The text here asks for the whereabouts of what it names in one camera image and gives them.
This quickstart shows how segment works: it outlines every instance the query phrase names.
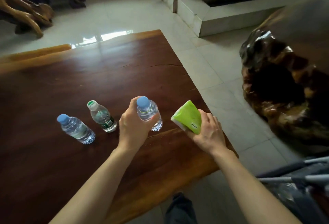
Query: leg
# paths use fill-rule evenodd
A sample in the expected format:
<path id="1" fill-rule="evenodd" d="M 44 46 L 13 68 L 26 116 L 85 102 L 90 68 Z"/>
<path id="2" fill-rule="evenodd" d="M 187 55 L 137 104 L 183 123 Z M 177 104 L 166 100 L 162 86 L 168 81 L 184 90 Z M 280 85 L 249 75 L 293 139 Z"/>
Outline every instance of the leg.
<path id="1" fill-rule="evenodd" d="M 164 224 L 197 224 L 192 202 L 183 193 L 177 193 L 172 198 Z"/>

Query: left hand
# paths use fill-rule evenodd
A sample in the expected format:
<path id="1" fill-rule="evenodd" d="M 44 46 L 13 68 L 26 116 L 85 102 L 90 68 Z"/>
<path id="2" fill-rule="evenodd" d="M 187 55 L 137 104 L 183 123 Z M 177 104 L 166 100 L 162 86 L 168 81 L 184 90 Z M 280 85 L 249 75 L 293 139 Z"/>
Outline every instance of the left hand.
<path id="1" fill-rule="evenodd" d="M 129 108 L 119 120 L 120 138 L 118 147 L 137 152 L 145 142 L 151 128 L 159 120 L 160 114 L 154 115 L 149 121 L 143 121 L 137 114 L 137 99 L 130 101 Z"/>

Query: wooden table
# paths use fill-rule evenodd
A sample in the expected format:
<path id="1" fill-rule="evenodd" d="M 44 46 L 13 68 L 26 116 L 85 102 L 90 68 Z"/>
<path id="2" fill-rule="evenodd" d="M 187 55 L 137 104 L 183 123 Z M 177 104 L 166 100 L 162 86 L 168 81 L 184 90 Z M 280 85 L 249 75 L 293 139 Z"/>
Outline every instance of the wooden table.
<path id="1" fill-rule="evenodd" d="M 48 223 L 118 144 L 119 130 L 105 133 L 87 102 L 106 106 L 118 121 L 138 95 L 158 104 L 163 128 L 150 132 L 133 159 L 105 223 L 125 223 L 218 169 L 170 121 L 187 100 L 209 110 L 162 32 L 1 64 L 0 222 Z M 87 124 L 94 143 L 65 134 L 56 122 L 62 113 Z"/>

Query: right hand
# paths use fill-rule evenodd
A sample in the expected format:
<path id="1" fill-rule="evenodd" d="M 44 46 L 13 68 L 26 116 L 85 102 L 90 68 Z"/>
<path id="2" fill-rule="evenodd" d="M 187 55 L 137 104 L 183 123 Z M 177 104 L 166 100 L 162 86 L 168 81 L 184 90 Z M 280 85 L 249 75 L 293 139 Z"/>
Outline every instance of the right hand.
<path id="1" fill-rule="evenodd" d="M 226 150 L 224 133 L 218 119 L 211 113 L 205 113 L 198 109 L 201 114 L 201 132 L 195 134 L 187 130 L 186 134 L 204 151 L 212 155 L 215 151 Z"/>

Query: clear plastic bottle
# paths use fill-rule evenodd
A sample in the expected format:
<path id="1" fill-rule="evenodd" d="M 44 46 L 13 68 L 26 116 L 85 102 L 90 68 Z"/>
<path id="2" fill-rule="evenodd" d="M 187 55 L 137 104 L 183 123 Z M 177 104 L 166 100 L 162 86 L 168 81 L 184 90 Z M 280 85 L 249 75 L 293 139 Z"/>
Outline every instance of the clear plastic bottle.
<path id="1" fill-rule="evenodd" d="M 66 114 L 61 114 L 57 117 L 62 130 L 71 137 L 74 137 L 83 144 L 90 144 L 95 140 L 95 133 L 86 126 L 80 119 L 69 117 Z"/>
<path id="2" fill-rule="evenodd" d="M 148 121 L 152 116 L 159 112 L 158 106 L 152 100 L 142 96 L 137 99 L 137 114 L 141 120 Z M 159 131 L 162 128 L 161 116 L 158 122 L 152 127 L 151 131 Z"/>
<path id="3" fill-rule="evenodd" d="M 100 124 L 104 131 L 113 132 L 117 128 L 117 123 L 109 113 L 109 111 L 96 101 L 91 100 L 87 104 L 93 120 Z"/>

